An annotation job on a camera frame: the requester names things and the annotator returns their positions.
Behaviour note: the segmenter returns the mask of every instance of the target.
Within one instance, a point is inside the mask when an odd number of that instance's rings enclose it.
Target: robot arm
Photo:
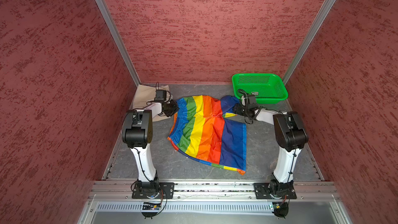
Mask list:
[[[167,91],[158,89],[150,105],[127,111],[123,122],[122,140],[133,152],[138,167],[138,191],[147,197],[156,197],[159,192],[157,172],[150,152],[152,118],[161,113],[169,117],[178,110],[172,96],[170,95],[167,100]]]
[[[279,145],[278,162],[269,184],[268,193],[272,198],[292,197],[293,171],[297,156],[305,143],[308,142],[304,125],[297,112],[277,112],[261,109],[254,95],[246,92],[241,98],[241,104],[236,104],[234,113],[247,117],[250,121],[263,121],[274,125],[275,137]]]

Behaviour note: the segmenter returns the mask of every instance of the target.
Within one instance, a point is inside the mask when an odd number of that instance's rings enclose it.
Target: red textured wall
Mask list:
[[[142,82],[283,76],[324,0],[105,0]]]
[[[0,223],[75,223],[135,86],[94,0],[0,9]]]
[[[398,223],[398,0],[337,0],[287,84],[354,223]]]

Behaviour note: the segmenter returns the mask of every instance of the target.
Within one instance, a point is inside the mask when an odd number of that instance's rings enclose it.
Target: aluminum frame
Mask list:
[[[318,32],[319,28],[321,27],[323,21],[325,20],[326,16],[328,15],[331,7],[333,6],[336,0],[325,0],[319,9],[314,21],[310,29],[308,30],[304,40],[302,41],[300,47],[297,50],[296,55],[294,56],[290,66],[287,68],[282,81],[283,84],[286,85],[290,77],[292,76],[294,70],[296,69],[298,63],[300,62],[301,58],[303,57],[304,53],[306,52],[308,46],[310,45],[312,39],[314,38],[315,34]]]
[[[260,181],[251,180],[171,180],[164,179],[161,182],[174,182],[174,196],[168,199],[172,205],[215,204],[227,205],[252,205],[262,202],[277,202],[281,200],[257,200],[253,183]],[[78,224],[90,224],[97,210],[98,204],[119,204],[126,202],[143,202],[145,200],[131,198],[130,179],[110,179],[96,181],[87,199],[86,207]],[[297,194],[292,202],[330,202],[334,215],[339,224],[351,224],[351,221],[341,202],[340,196],[333,182],[324,181],[297,181],[294,183]]]
[[[129,53],[127,52],[127,49],[123,43],[123,40],[119,34],[119,31],[117,30],[117,27],[115,25],[115,22],[113,21],[113,18],[112,18],[111,13],[109,12],[109,9],[105,3],[105,0],[95,0],[95,1],[98,5],[98,8],[102,14],[103,19],[106,22],[106,25],[109,28],[109,31],[112,34],[113,39],[115,40],[117,48],[119,49],[119,52],[122,55],[122,58],[126,63],[126,67],[130,72],[130,75],[135,83],[135,86],[138,87],[138,85],[141,84],[140,78],[138,77],[137,71],[134,68],[134,65],[130,59]]]
[[[174,196],[170,201],[278,201],[257,200],[253,183],[267,181],[250,180],[172,180]],[[118,179],[96,181],[88,196],[88,201],[141,201],[131,199],[131,185],[135,180]],[[297,181],[294,183],[297,199],[291,201],[330,202],[341,201],[333,182]]]

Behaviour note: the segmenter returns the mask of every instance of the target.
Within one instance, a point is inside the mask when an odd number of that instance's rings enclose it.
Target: yellow stripe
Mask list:
[[[203,125],[206,119],[203,117],[203,96],[193,96],[193,99],[196,104],[195,122],[191,132],[191,143],[185,153],[191,157],[196,157],[199,151],[200,140],[202,139]]]
[[[226,117],[226,118],[233,117],[233,116],[236,116],[236,114],[230,113],[230,112],[226,112],[226,113],[225,113],[225,117]]]
[[[232,168],[232,167],[228,167],[228,166],[224,166],[224,169],[227,169],[227,170],[232,170],[233,172],[235,172],[235,171],[236,171],[236,168]]]

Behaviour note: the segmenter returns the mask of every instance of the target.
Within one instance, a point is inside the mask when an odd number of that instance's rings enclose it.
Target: gray floor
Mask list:
[[[209,95],[220,99],[225,95],[234,95],[232,85],[171,84],[170,92],[174,99],[194,95]],[[285,102],[264,106],[269,109],[288,110]],[[231,119],[244,122],[242,116],[232,117]],[[174,150],[167,140],[172,126],[172,118],[153,123],[152,160],[161,179],[267,180],[276,167],[279,147],[275,140],[274,128],[270,124],[255,121],[252,125],[246,125],[247,155],[245,175],[207,166],[193,161]],[[294,172],[296,181],[319,180],[307,149],[303,149],[298,156]],[[108,178],[136,179],[137,177],[138,170],[133,153],[125,144],[122,144]]]

